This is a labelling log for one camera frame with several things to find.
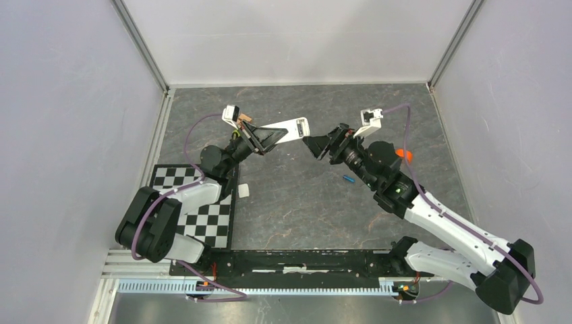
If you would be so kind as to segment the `white remote control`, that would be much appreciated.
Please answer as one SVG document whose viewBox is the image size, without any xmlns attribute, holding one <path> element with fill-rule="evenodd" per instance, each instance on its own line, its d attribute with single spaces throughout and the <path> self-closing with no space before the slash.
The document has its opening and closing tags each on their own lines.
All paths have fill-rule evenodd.
<svg viewBox="0 0 572 324">
<path fill-rule="evenodd" d="M 281 128 L 287 130 L 286 135 L 284 135 L 277 144 L 300 140 L 303 137 L 310 135 L 310 126 L 305 117 L 298 117 L 287 121 L 268 124 L 265 125 L 264 128 Z"/>
</svg>

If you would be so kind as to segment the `white battery cover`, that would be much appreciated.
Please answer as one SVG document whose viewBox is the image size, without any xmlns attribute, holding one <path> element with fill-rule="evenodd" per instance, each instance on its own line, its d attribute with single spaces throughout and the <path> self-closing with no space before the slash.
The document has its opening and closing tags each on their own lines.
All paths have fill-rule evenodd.
<svg viewBox="0 0 572 324">
<path fill-rule="evenodd" d="M 246 198 L 250 195 L 250 187 L 248 184 L 239 184 L 237 186 L 237 195 L 239 198 Z"/>
</svg>

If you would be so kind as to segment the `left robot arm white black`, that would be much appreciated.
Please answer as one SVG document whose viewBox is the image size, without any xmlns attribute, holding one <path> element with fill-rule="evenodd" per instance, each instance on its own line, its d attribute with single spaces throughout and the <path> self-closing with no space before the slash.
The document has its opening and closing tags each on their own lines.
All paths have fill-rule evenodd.
<svg viewBox="0 0 572 324">
<path fill-rule="evenodd" d="M 205 252 L 205 243 L 177 233 L 179 217 L 226 198 L 234 169 L 254 153 L 271 151 L 288 133 L 284 127 L 258 127 L 245 121 L 226 147 L 202 149 L 200 164 L 193 166 L 200 174 L 197 180 L 166 191 L 141 187 L 116 229 L 116 243 L 129 248 L 136 260 L 185 261 L 194 274 L 204 275 L 212 266 L 212 257 Z"/>
</svg>

